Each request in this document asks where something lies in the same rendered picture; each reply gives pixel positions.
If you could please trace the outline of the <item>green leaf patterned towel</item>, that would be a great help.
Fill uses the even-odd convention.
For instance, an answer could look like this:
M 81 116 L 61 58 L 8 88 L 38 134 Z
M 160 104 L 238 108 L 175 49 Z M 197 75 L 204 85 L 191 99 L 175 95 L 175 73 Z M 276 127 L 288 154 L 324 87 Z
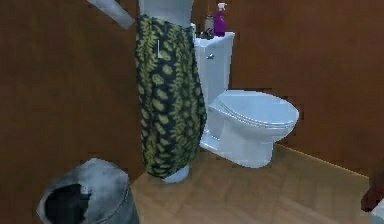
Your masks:
M 167 178 L 195 158 L 206 124 L 206 106 L 192 27 L 141 15 L 135 65 L 146 172 Z

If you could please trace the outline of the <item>white toilet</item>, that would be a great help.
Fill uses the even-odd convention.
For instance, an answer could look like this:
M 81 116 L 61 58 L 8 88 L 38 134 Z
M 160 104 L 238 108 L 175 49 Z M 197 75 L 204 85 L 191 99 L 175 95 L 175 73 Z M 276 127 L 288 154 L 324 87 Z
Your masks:
M 289 135 L 299 119 L 290 102 L 271 94 L 229 88 L 235 34 L 195 39 L 195 55 L 207 120 L 200 146 L 247 168 L 272 159 L 274 144 Z

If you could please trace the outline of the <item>grey metal bin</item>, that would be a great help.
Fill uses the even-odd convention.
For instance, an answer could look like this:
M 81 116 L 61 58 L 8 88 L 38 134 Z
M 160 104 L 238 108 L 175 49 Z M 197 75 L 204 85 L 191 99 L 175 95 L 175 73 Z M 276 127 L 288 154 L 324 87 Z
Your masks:
M 36 213 L 43 224 L 140 224 L 128 174 L 98 158 L 54 179 Z

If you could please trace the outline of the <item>grey soap bottle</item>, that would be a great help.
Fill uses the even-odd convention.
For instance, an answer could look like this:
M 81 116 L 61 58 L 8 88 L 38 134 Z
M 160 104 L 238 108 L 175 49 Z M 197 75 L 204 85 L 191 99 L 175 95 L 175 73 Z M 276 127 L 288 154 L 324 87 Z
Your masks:
M 212 32 L 214 29 L 214 17 L 211 12 L 208 12 L 206 14 L 206 19 L 204 23 L 204 31 L 209 33 Z

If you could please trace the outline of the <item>grey slanted bar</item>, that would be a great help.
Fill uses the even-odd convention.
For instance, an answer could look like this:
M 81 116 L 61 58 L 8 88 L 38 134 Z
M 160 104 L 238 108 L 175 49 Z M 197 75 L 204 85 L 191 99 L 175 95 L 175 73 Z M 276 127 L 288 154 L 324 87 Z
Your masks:
M 115 0 L 87 0 L 87 2 L 108 15 L 124 29 L 128 29 L 135 22 L 135 19 Z

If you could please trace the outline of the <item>purple spray bottle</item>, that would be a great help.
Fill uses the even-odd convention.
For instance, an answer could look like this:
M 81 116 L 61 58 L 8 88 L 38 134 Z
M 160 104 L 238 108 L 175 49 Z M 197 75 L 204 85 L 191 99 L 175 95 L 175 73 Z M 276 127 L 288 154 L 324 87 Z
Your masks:
M 226 22 L 223 17 L 226 3 L 220 2 L 217 4 L 217 7 L 218 10 L 214 17 L 214 35 L 218 37 L 223 37 L 226 32 Z

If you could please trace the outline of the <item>dark brown cabinet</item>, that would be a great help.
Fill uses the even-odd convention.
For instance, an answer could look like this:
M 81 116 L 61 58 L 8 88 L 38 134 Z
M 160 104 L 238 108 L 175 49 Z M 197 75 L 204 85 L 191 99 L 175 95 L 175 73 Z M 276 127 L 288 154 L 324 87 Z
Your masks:
M 384 199 L 384 170 L 373 173 L 369 178 L 369 189 L 361 199 L 361 210 L 372 212 Z

